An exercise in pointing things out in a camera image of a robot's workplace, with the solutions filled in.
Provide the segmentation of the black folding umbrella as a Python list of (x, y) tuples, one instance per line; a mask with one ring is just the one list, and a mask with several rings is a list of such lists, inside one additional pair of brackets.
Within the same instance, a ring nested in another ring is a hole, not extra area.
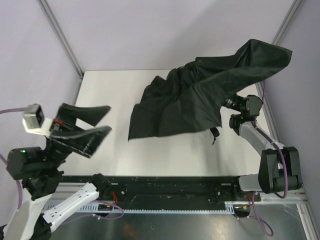
[(290, 49), (250, 39), (234, 54), (201, 56), (155, 76), (135, 104), (128, 140), (198, 133), (222, 126), (223, 104), (286, 68)]

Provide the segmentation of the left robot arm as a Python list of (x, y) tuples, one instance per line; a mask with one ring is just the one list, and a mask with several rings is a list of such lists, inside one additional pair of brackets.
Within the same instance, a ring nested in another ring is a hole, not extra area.
[(22, 184), (22, 202), (9, 223), (0, 228), (1, 239), (48, 240), (81, 207), (110, 194), (110, 181), (98, 173), (62, 203), (44, 210), (62, 180), (59, 167), (67, 157), (75, 153), (91, 158), (110, 133), (111, 127), (98, 126), (110, 109), (108, 105), (63, 103), (53, 119), (44, 116), (39, 104), (22, 109), (25, 131), (44, 136), (46, 146), (15, 148), (7, 156), (7, 172)]

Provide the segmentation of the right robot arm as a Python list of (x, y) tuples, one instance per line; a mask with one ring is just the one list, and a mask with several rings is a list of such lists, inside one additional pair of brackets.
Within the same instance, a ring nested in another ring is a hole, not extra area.
[(297, 148), (272, 138), (258, 124), (263, 101), (256, 95), (234, 95), (223, 105), (239, 114), (230, 116), (229, 127), (260, 155), (258, 173), (242, 175), (239, 186), (246, 192), (275, 194), (285, 199), (289, 191), (302, 187), (300, 155)]

